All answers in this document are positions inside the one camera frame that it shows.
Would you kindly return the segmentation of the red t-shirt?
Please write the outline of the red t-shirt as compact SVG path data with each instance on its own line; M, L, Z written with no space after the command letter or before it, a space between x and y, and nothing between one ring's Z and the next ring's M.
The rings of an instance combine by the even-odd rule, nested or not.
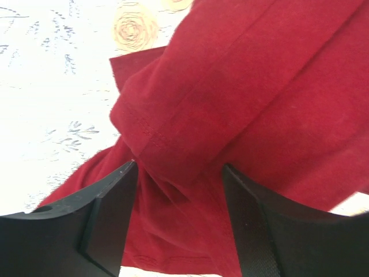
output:
M43 204L135 160L124 266L240 276L226 163L325 211L368 189L367 1L195 1L167 46L111 65L118 141Z

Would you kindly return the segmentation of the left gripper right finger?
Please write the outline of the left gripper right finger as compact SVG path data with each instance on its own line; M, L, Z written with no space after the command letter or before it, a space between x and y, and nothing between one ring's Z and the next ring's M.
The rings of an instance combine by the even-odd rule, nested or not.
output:
M243 276L368 275L368 214L307 207L228 164L222 177Z

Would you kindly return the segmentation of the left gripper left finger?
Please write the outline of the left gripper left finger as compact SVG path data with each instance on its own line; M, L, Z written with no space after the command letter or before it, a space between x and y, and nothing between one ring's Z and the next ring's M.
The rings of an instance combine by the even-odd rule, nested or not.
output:
M1 217L2 276L118 276L135 200L138 167L35 211Z

